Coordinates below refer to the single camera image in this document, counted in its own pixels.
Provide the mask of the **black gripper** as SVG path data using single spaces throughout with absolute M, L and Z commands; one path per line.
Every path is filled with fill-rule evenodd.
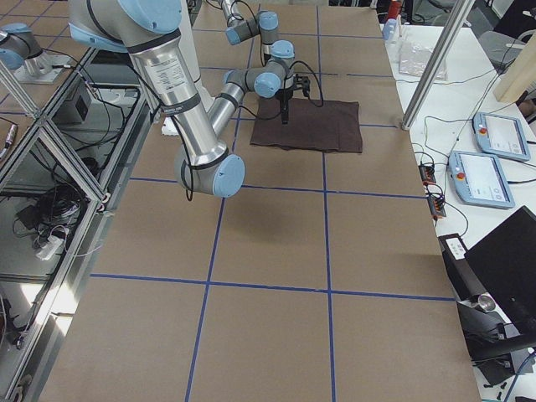
M 292 79 L 286 80 L 284 88 L 276 92 L 276 99 L 280 101 L 281 123 L 289 122 L 289 100 L 296 91 L 306 98 L 310 97 L 311 81 L 306 75 L 294 74 Z

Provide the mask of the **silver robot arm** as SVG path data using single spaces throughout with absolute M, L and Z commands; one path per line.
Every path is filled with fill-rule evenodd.
M 260 60 L 264 64 L 271 58 L 271 46 L 279 39 L 279 18 L 276 12 L 260 10 L 254 13 L 246 1 L 218 1 L 226 19 L 225 35 L 231 45 L 260 37 Z M 243 4 L 250 11 L 246 18 L 239 11 Z
M 288 122 L 288 101 L 302 85 L 294 72 L 294 46 L 279 38 L 276 13 L 261 10 L 243 17 L 235 1 L 221 1 L 230 44 L 259 37 L 264 52 L 260 68 L 231 70 L 220 93 L 211 96 L 200 80 L 198 59 L 184 1 L 71 1 L 70 33 L 94 49 L 127 54 L 152 103 L 181 137 L 175 177 L 187 195 L 206 193 L 228 198 L 241 188 L 244 161 L 220 140 L 245 95 L 280 102 Z

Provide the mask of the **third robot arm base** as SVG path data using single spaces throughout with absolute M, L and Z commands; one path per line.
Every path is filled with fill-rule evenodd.
M 25 23 L 1 27 L 1 61 L 25 84 L 53 84 L 71 67 L 71 58 L 45 51 Z

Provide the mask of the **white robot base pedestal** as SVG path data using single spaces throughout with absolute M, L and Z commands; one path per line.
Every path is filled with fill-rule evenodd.
M 214 98 L 204 88 L 198 67 L 187 3 L 158 1 L 157 28 L 167 32 L 153 40 L 152 83 L 168 113 L 164 136 L 184 138 L 195 147 L 209 148 L 218 144 L 209 120 Z

